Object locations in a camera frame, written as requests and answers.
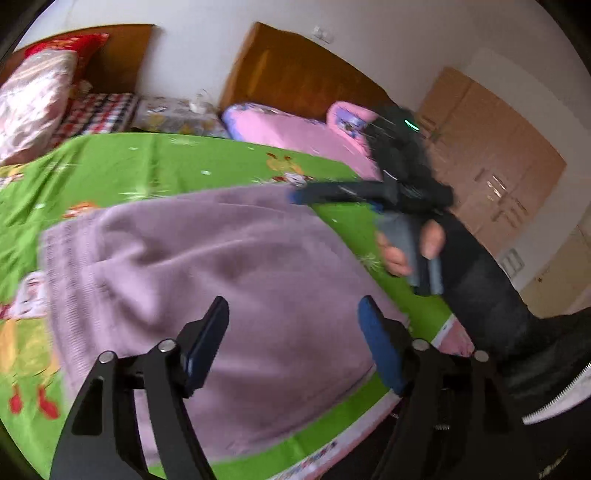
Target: wall outlet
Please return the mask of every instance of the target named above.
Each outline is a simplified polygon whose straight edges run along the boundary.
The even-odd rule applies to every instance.
[[[325,28],[316,25],[312,31],[312,36],[324,43],[331,44],[335,40],[335,36]]]
[[[507,277],[509,278],[515,278],[515,276],[521,270],[523,270],[523,267],[525,266],[523,260],[521,259],[515,248],[509,250],[505,254],[505,256],[501,258],[499,265],[501,265],[501,268],[505,271]]]

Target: bedding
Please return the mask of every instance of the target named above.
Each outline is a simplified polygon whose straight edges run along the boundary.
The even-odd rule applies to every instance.
[[[133,93],[89,93],[74,101],[49,142],[56,148],[68,138],[78,135],[110,134],[121,132],[128,126],[137,95]]]
[[[25,50],[25,58],[39,53],[43,50],[64,50],[76,53],[76,70],[72,78],[74,85],[78,84],[84,77],[84,71],[90,58],[109,40],[107,33],[93,33],[88,35],[74,35],[59,40],[49,40],[35,43]]]
[[[29,56],[0,87],[0,164],[42,155],[66,111],[76,54],[44,50]]]
[[[218,295],[231,327],[206,385],[185,401],[210,461],[264,451],[362,385],[374,363],[359,300],[371,295],[388,318],[406,318],[338,235],[290,202],[292,192],[285,184],[205,190],[47,230],[41,264],[68,390],[80,390],[101,352],[145,353],[202,318]],[[143,405],[138,419],[153,463]]]
[[[355,138],[343,130],[346,108],[349,108],[349,121],[353,115],[350,110],[362,115],[365,120],[362,119],[361,122],[364,124],[373,120],[375,114],[346,102],[337,103],[339,105],[333,105],[334,108],[329,110],[327,124],[257,103],[233,105],[224,111],[222,120],[233,140],[296,150],[341,161],[362,178],[377,179],[374,162],[369,158],[367,150],[360,147],[362,136]]]
[[[100,207],[212,188],[283,183],[293,176],[356,178],[343,163],[294,151],[139,133],[77,137],[33,163],[0,167],[0,419],[43,477],[48,478],[69,402],[47,330],[46,281],[37,262],[40,233]],[[456,330],[441,298],[417,297],[404,279],[383,269],[369,207],[320,205],[314,211],[408,316],[413,335],[433,340],[442,327]],[[281,443],[216,462],[213,469],[220,480],[313,478],[314,471],[338,461],[373,431],[397,400],[374,374]],[[152,471],[163,474],[159,465]]]

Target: black handle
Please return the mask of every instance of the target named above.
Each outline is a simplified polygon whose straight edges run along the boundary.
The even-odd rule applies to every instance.
[[[377,220],[381,230],[392,246],[404,252],[412,273],[407,277],[416,295],[428,297],[443,293],[441,264],[438,258],[426,259],[420,252],[421,229],[424,219],[417,215],[386,212]]]

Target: pink pillow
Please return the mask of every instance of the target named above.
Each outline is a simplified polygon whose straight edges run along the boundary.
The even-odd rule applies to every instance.
[[[326,125],[363,155],[370,157],[369,145],[363,129],[373,122],[378,114],[349,102],[335,102],[326,113]]]
[[[75,69],[75,52],[43,50],[0,87],[0,164],[26,163],[45,153],[66,111]]]
[[[222,119],[234,140],[341,161],[362,178],[378,178],[374,162],[355,141],[317,120],[256,103],[233,105]]]

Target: cartoon print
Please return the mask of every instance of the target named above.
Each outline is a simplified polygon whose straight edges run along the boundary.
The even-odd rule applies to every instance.
[[[24,177],[24,173],[22,173],[22,169],[25,165],[18,165],[16,167],[11,168],[8,170],[8,175],[6,177],[0,177],[0,190],[5,189],[8,187],[13,181],[22,180]]]
[[[193,135],[194,131],[193,131],[193,128],[191,127],[191,125],[183,124],[183,126],[178,129],[178,133],[180,133],[182,135]]]
[[[294,162],[289,155],[284,155],[283,159],[280,159],[274,153],[267,152],[267,166],[274,171],[279,171],[283,174],[286,172],[297,173],[299,175],[304,174],[304,170]]]
[[[60,369],[46,329],[47,295],[43,272],[27,275],[10,305],[0,305],[0,373],[11,380],[10,412],[24,406],[18,380],[38,378],[37,407],[49,420],[59,418],[57,403],[47,398],[47,387]]]
[[[62,218],[76,218],[77,216],[82,215],[83,213],[92,212],[99,208],[98,205],[92,202],[80,202],[76,203],[75,205],[71,206],[66,210]]]
[[[166,117],[164,115],[160,115],[159,113],[151,113],[145,120],[145,129],[148,132],[158,132],[160,130],[160,126],[165,120]]]
[[[286,182],[296,187],[303,187],[306,182],[314,180],[314,177],[308,175],[299,175],[298,173],[284,173],[282,176],[272,178],[273,182]]]
[[[307,181],[314,180],[313,177],[304,174],[304,170],[294,162],[289,155],[284,155],[283,159],[280,159],[274,153],[267,152],[267,166],[271,170],[279,171],[282,175],[276,175],[271,178],[269,182],[257,182],[257,183],[277,183],[286,182],[297,187],[302,187]]]
[[[342,107],[338,107],[335,114],[337,127],[348,136],[356,139],[362,136],[361,130],[367,125],[367,122]]]

